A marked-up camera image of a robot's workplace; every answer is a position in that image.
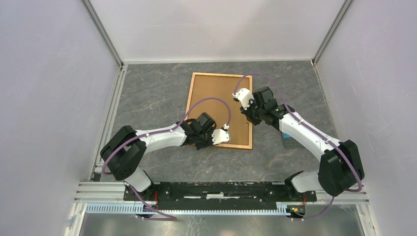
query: white panel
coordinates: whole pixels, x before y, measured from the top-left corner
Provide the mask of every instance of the white panel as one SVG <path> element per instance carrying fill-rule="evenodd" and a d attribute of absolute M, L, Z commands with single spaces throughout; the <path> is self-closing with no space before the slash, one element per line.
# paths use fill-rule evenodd
<path fill-rule="evenodd" d="M 59 236 L 118 67 L 79 0 L 0 1 L 0 234 Z"/>
<path fill-rule="evenodd" d="M 92 0 L 124 61 L 311 59 L 343 0 Z"/>
<path fill-rule="evenodd" d="M 415 235 L 417 2 L 355 1 L 318 65 L 340 138 L 361 154 L 382 235 Z"/>

